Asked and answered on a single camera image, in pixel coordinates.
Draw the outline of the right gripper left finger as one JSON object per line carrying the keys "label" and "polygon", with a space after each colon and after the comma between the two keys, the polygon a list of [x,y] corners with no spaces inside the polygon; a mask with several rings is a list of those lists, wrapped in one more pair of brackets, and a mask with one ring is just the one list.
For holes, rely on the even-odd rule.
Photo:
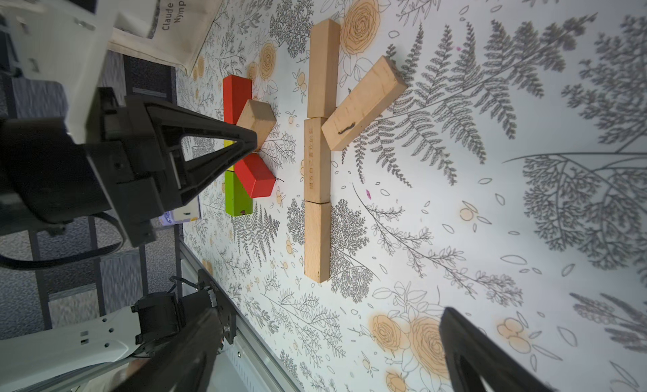
{"label": "right gripper left finger", "polygon": [[222,349],[223,325],[205,310],[117,391],[206,391]]}

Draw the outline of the natural block numbered 49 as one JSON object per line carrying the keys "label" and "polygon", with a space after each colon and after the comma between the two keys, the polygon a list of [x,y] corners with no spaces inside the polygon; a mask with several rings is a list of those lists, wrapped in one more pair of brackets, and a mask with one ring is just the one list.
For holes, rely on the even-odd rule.
{"label": "natural block numbered 49", "polygon": [[322,126],[331,151],[342,151],[408,88],[382,56]]}

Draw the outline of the natural block with engraved numbers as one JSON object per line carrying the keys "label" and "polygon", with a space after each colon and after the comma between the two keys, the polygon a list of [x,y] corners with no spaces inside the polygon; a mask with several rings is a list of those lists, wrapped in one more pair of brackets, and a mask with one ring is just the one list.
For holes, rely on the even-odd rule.
{"label": "natural block with engraved numbers", "polygon": [[318,204],[330,201],[331,150],[322,132],[326,121],[315,117],[304,122],[304,197]]}

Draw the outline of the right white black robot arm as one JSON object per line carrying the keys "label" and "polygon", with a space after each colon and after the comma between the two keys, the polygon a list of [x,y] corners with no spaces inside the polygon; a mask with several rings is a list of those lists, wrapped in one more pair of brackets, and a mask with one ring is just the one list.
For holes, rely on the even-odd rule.
{"label": "right white black robot arm", "polygon": [[[74,376],[141,358],[144,368],[121,390],[204,391],[217,355],[237,336],[238,322],[232,301],[200,272],[195,292],[183,298],[170,291],[149,294],[92,321],[2,341],[1,388],[62,387]],[[440,319],[416,319],[407,330],[378,315],[369,331],[381,348],[402,351],[404,360],[416,361],[455,391],[544,390],[456,309],[445,309]]]}

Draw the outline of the yellow wooden block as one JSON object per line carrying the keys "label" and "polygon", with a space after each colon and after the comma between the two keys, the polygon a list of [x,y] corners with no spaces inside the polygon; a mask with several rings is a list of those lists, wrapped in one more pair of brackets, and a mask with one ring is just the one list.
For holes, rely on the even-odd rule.
{"label": "yellow wooden block", "polygon": [[[235,144],[235,142],[232,141],[232,140],[225,140],[224,144],[223,144],[223,147],[228,149],[229,147],[231,147],[234,144]],[[231,154],[232,154],[232,152],[230,150],[228,150],[227,151],[227,162],[229,162],[229,167],[227,168],[227,170],[231,171],[231,172],[234,172],[235,163],[232,162],[232,155]]]}

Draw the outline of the green wooden block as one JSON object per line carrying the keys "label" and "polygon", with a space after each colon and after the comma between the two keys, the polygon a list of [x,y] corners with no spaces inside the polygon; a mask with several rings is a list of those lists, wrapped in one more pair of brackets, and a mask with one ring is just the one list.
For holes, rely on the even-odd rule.
{"label": "green wooden block", "polygon": [[226,171],[224,184],[226,213],[232,217],[251,215],[253,213],[253,200],[236,176],[236,173]]}

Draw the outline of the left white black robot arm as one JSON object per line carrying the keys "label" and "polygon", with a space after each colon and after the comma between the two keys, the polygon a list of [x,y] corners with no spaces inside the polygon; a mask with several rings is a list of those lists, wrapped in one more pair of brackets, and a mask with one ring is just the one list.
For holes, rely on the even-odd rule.
{"label": "left white black robot arm", "polygon": [[145,95],[117,103],[96,90],[76,144],[61,118],[1,122],[1,232],[62,234],[76,218],[112,224],[119,243],[54,260],[2,257],[4,268],[36,271],[146,245],[152,222],[191,202],[229,167],[252,154],[254,131]]}

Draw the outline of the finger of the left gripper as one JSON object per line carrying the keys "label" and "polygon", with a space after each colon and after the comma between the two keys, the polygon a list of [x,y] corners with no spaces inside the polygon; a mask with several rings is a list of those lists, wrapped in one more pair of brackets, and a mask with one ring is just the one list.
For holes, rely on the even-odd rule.
{"label": "finger of the left gripper", "polygon": [[[164,212],[185,206],[257,147],[254,131],[178,107],[160,98],[126,97],[133,134],[126,139],[138,175],[151,176]],[[234,145],[223,147],[225,140]]]}

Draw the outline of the lowest natural wooden block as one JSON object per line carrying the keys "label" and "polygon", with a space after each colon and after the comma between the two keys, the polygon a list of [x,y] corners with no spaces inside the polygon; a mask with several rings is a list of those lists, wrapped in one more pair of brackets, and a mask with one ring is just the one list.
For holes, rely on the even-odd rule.
{"label": "lowest natural wooden block", "polygon": [[330,19],[313,26],[310,35],[308,118],[330,117],[336,108],[340,25]]}

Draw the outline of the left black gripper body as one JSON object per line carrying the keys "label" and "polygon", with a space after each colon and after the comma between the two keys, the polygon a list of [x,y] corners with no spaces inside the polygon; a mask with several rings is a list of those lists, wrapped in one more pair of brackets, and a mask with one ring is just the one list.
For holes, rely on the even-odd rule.
{"label": "left black gripper body", "polygon": [[85,151],[120,229],[132,246],[156,239],[151,220],[185,206],[176,162],[178,144],[150,116],[163,101],[135,96],[121,107],[111,88],[98,88],[86,122]]}

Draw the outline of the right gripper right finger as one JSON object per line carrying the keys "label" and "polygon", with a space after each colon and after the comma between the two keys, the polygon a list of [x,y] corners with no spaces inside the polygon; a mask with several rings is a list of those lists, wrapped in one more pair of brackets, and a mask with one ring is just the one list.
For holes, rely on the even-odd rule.
{"label": "right gripper right finger", "polygon": [[455,391],[550,392],[456,309],[444,309],[439,326]]}

